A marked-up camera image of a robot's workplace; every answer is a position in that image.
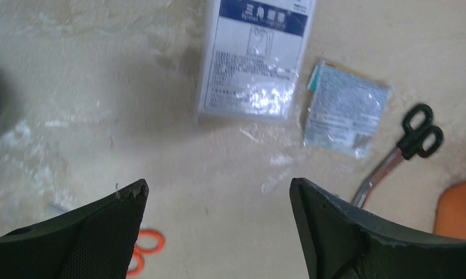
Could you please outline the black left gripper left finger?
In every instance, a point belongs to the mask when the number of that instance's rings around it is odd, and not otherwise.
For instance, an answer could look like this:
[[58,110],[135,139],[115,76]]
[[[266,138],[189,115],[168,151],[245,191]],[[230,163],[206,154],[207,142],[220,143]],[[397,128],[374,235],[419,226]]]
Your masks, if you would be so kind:
[[148,194],[140,179],[1,236],[0,278],[126,278]]

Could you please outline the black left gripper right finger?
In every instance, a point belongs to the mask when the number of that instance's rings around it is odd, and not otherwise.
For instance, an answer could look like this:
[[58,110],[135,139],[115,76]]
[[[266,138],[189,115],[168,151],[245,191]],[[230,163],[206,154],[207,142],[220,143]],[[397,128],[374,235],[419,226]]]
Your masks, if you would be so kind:
[[289,196],[310,278],[466,278],[466,240],[386,220],[306,178]]

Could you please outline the orange handled scissors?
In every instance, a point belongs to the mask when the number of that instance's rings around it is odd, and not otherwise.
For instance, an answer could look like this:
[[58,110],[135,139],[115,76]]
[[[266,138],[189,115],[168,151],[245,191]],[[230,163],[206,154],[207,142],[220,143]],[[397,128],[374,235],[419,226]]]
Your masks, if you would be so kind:
[[153,238],[156,241],[156,245],[152,248],[145,248],[140,246],[138,242],[134,244],[132,259],[135,260],[137,265],[127,270],[127,276],[140,275],[145,267],[145,256],[150,256],[161,252],[166,244],[164,235],[160,231],[153,229],[140,229],[137,240],[141,238]]

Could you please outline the small gauze pad packet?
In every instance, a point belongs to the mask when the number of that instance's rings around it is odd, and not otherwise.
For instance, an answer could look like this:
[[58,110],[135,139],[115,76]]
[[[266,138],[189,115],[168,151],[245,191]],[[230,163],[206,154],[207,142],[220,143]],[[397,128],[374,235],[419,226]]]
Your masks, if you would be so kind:
[[322,60],[307,88],[313,96],[304,145],[366,157],[392,87]]

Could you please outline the white triangular bandage pack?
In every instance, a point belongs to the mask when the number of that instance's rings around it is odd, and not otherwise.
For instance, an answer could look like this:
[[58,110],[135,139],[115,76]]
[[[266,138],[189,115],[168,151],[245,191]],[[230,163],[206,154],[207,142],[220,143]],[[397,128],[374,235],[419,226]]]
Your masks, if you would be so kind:
[[316,1],[209,1],[196,111],[284,121]]

